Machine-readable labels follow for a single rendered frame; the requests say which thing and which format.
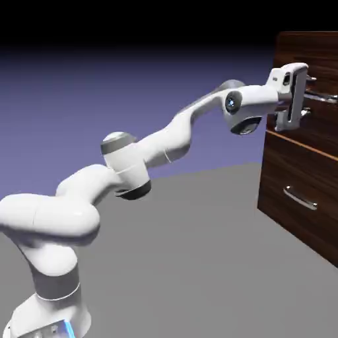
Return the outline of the dark wood drawer front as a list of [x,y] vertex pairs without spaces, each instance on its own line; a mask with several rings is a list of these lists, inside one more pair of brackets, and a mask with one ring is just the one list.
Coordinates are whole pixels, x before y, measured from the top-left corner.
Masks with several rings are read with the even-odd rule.
[[[315,81],[307,89],[320,94],[338,95],[338,31],[288,31],[277,36],[274,67],[287,63],[307,63]],[[306,98],[310,113],[302,118],[299,129],[280,131],[294,139],[338,158],[338,103]]]
[[[283,192],[293,186],[316,211]],[[338,268],[338,158],[268,131],[258,209]]]

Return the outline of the dark wood cabinet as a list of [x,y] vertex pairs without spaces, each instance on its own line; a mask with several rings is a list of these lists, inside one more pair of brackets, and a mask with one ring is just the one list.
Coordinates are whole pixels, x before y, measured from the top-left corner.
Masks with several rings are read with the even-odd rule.
[[273,65],[309,66],[300,128],[267,117],[257,207],[338,268],[338,31],[281,32]]

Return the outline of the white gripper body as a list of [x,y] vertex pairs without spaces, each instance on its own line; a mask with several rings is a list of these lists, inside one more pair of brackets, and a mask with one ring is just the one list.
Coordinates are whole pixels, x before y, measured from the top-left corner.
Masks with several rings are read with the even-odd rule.
[[275,131],[295,130],[300,127],[304,93],[308,75],[306,63],[289,63],[280,68],[279,100],[286,106],[277,113]]

